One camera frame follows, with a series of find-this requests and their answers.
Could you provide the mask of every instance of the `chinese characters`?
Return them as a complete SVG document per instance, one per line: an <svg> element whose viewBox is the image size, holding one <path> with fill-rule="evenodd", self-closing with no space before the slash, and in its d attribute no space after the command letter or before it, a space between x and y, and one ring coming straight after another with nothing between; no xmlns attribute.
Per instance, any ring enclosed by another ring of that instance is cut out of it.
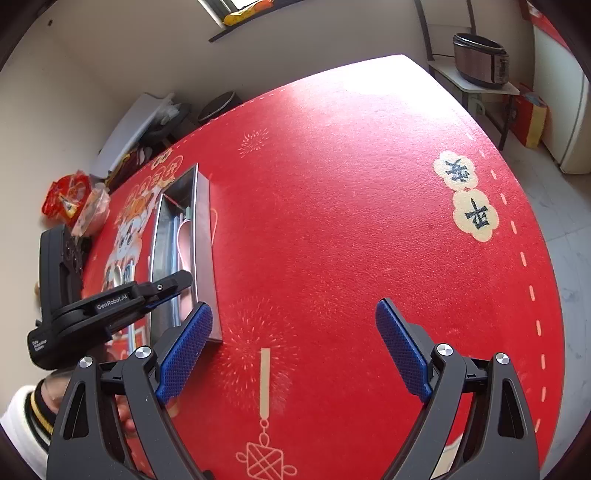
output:
<svg viewBox="0 0 591 480"><path fill-rule="evenodd" d="M433 163L435 173L439 175L445 185L458 192L473 189L478 185L478 176L472 160L463 155L446 150Z"/></svg>
<svg viewBox="0 0 591 480"><path fill-rule="evenodd" d="M478 176L472 160L446 150L433 162L433 170L455 191L452 202L457 227L479 242L488 242L499 226L499 216L486 195L475 190Z"/></svg>

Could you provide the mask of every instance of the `window sill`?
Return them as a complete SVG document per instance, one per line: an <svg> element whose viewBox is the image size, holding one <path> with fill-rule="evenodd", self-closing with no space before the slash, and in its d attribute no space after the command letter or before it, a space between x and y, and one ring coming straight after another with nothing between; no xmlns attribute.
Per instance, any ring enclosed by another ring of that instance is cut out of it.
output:
<svg viewBox="0 0 591 480"><path fill-rule="evenodd" d="M243 26L245 23L250 22L251 20L254 20L256 18L262 17L263 15L267 15L270 14L271 12L275 12L276 10L279 10L283 7L287 7L289 5L293 5L293 4L297 4L299 2L301 2L303 0L275 0L275 6L272 8L268 8L267 10L263 10L262 12L259 12L257 14L254 14L253 16L247 18L246 20L242 20L240 23L237 23L236 25L232 25L230 27L226 27L223 31L221 31L220 33L214 35L212 38L209 39L209 43L213 43L216 40L219 40L222 37L225 37L226 35L228 35L231 31L236 30L237 28Z"/></svg>

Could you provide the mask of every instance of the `white refrigerator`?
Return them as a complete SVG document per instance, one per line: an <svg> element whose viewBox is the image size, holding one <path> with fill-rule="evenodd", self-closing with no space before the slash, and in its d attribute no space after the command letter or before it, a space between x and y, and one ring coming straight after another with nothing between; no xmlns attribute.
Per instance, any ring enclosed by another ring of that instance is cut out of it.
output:
<svg viewBox="0 0 591 480"><path fill-rule="evenodd" d="M542 142L564 173L591 173L589 81L576 58L534 26L534 90L548 104Z"/></svg>

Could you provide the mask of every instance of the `stainless steel tray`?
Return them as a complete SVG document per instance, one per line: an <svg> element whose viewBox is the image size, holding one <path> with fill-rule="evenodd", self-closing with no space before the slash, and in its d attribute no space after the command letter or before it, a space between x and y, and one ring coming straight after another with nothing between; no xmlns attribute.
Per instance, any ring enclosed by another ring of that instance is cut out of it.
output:
<svg viewBox="0 0 591 480"><path fill-rule="evenodd" d="M213 312L210 340L221 341L215 280L213 276L212 241L209 218L209 181L195 165L170 184L161 194L156 207L152 251L150 255L150 281L166 277L182 268L178 253L178 230L184 220L190 220L190 261L188 270L193 275L191 300L206 302ZM180 299L172 299L158 306L148 315L150 343L153 345L162 333L178 326Z"/></svg>

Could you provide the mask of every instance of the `white sleeve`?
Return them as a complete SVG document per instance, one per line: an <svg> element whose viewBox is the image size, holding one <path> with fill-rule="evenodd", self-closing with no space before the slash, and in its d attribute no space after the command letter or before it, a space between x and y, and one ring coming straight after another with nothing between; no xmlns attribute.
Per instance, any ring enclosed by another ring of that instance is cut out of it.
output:
<svg viewBox="0 0 591 480"><path fill-rule="evenodd" d="M0 424L22 459L42 480L45 480L47 453L37 443L25 418L25 400L34 390L35 387L32 386L20 388L0 419Z"/></svg>

